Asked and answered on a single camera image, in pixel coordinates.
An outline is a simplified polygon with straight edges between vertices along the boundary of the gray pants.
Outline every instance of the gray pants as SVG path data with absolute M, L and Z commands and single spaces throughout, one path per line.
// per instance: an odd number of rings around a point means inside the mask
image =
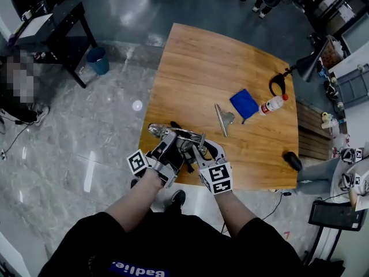
M 323 194 L 329 197 L 333 174 L 339 161 L 339 158 L 332 159 L 301 170 L 298 174 L 296 191 L 309 195 Z

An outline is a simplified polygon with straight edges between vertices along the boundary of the blue trash can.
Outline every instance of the blue trash can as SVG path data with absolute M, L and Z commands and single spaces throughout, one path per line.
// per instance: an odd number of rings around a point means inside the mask
M 91 65 L 92 69 L 99 74 L 103 75 L 109 71 L 109 60 L 106 51 L 102 47 L 95 47 L 87 53 L 87 62 Z

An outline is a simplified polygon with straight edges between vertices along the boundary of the lamp shade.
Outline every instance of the lamp shade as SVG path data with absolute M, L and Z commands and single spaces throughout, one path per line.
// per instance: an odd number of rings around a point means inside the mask
M 327 46 L 327 43 L 328 40 L 325 38 L 325 41 L 323 41 L 320 47 L 318 47 L 312 54 L 308 57 L 301 58 L 296 62 L 296 69 L 304 81 L 310 82 L 312 73 L 317 65 L 317 61 Z

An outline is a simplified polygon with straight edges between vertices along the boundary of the black lamp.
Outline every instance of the black lamp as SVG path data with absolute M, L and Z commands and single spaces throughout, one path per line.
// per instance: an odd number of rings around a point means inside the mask
M 310 82 L 312 73 L 315 70 L 315 67 L 317 65 L 317 61 L 319 60 L 319 57 L 323 53 L 325 47 L 327 46 L 328 39 L 325 38 L 324 41 L 322 41 L 321 45 L 308 57 L 299 59 L 295 65 L 290 67 L 289 69 L 286 69 L 286 72 L 284 74 L 278 74 L 274 76 L 271 81 L 269 82 L 269 89 L 270 92 L 275 96 L 276 94 L 272 90 L 272 84 L 276 83 L 278 84 L 282 89 L 282 94 L 285 94 L 286 92 L 286 86 L 284 83 L 284 78 L 287 77 L 287 75 L 291 74 L 293 70 L 297 70 L 301 76 L 301 78 L 306 81 Z

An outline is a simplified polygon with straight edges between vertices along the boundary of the wooden bench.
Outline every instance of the wooden bench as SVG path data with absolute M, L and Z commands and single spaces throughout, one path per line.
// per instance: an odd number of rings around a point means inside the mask
M 299 126 L 299 155 L 319 160 L 329 160 L 332 136 L 322 129 L 321 114 L 296 102 Z

